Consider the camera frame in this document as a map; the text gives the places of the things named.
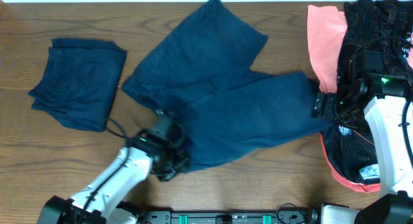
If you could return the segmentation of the navy blue shorts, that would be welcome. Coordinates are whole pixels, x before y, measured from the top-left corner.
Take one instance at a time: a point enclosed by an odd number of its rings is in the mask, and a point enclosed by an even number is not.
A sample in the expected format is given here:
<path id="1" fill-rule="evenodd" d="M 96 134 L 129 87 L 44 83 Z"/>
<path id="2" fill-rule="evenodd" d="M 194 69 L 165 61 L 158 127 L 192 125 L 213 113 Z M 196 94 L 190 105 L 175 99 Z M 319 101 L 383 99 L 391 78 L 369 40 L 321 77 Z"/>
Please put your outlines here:
<path id="1" fill-rule="evenodd" d="M 186 133 L 188 171 L 218 167 L 327 128 L 310 113 L 315 83 L 251 65 L 268 37 L 220 0 L 184 19 L 138 64 L 121 89 L 150 110 L 172 113 Z"/>

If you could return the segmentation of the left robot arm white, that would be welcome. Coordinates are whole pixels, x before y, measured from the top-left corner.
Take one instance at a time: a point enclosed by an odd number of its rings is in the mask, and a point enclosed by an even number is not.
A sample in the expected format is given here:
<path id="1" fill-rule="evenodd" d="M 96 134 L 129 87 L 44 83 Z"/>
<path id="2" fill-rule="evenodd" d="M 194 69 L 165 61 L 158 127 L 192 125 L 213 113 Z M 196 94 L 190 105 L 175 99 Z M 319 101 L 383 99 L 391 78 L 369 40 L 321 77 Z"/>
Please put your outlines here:
<path id="1" fill-rule="evenodd" d="M 167 182 L 186 168 L 189 156 L 182 147 L 186 136 L 181 127 L 143 129 L 124 137 L 116 159 L 93 182 L 68 199 L 50 198 L 37 222 L 108 223 L 122 199 L 149 175 Z"/>

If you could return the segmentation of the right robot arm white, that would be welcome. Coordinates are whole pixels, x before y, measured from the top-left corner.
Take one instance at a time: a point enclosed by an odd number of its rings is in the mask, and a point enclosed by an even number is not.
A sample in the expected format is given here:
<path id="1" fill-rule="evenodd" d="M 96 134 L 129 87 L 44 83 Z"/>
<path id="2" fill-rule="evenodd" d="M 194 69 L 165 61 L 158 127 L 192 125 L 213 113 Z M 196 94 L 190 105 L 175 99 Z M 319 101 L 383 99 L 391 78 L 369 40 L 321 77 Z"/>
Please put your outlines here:
<path id="1" fill-rule="evenodd" d="M 313 223 L 408 223 L 412 217 L 412 91 L 406 79 L 353 76 L 335 94 L 318 92 L 311 116 L 352 130 L 368 126 L 379 169 L 380 197 L 362 210 L 324 204 Z"/>

